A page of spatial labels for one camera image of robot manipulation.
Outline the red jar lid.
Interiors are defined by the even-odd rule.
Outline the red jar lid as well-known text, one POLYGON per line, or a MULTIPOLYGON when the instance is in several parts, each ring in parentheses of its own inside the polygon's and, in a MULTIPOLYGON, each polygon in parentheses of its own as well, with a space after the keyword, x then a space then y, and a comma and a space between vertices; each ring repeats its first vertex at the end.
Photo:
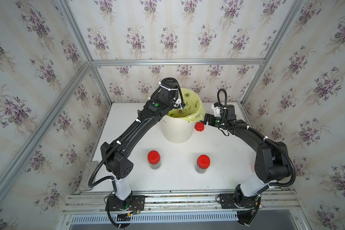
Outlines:
POLYGON ((205 129, 205 125, 202 122, 197 122, 195 124, 195 130, 198 132, 202 132, 205 129))

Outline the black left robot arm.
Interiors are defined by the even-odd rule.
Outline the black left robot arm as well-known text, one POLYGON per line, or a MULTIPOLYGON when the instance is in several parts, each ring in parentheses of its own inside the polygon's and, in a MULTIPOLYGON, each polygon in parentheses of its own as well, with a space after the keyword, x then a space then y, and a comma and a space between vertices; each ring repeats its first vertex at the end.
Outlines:
POLYGON ((126 201, 132 195, 129 174, 134 164, 128 159, 134 147, 142 137, 170 111, 184 108, 182 90, 175 78, 165 78, 159 82, 138 116, 128 129, 110 144, 101 145, 102 160, 89 177, 87 186, 96 185, 111 180, 114 195, 121 201, 126 201))

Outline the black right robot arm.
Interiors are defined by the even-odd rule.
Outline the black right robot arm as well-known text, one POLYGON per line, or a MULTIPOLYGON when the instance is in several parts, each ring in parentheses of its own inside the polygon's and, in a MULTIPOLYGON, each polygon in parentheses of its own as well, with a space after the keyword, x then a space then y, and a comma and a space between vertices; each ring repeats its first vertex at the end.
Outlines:
POLYGON ((254 173, 239 184, 234 193, 236 203, 259 197, 271 186, 290 187, 296 180, 296 169, 288 155, 285 143, 263 135, 245 121, 237 119, 235 108, 228 104, 226 90, 219 89, 214 114, 206 114, 203 124, 216 127, 224 136, 234 135, 248 144, 256 153, 254 173))

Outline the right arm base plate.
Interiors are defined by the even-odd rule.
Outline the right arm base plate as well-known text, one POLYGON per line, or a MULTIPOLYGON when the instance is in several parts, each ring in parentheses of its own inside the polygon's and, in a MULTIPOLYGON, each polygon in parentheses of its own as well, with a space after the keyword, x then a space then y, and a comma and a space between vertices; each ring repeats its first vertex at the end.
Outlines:
POLYGON ((222 209, 253 209, 256 206, 258 196, 245 197, 243 195, 219 194, 217 202, 222 209))

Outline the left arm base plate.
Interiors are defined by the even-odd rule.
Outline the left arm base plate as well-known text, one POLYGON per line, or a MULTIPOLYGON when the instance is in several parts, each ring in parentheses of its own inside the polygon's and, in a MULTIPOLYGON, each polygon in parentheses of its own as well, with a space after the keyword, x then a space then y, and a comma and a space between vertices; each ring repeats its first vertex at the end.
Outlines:
POLYGON ((116 197, 116 194, 110 194, 104 198, 106 203, 105 210, 110 212, 127 211, 131 214, 138 214, 145 207, 144 195, 129 195, 126 200, 116 197))

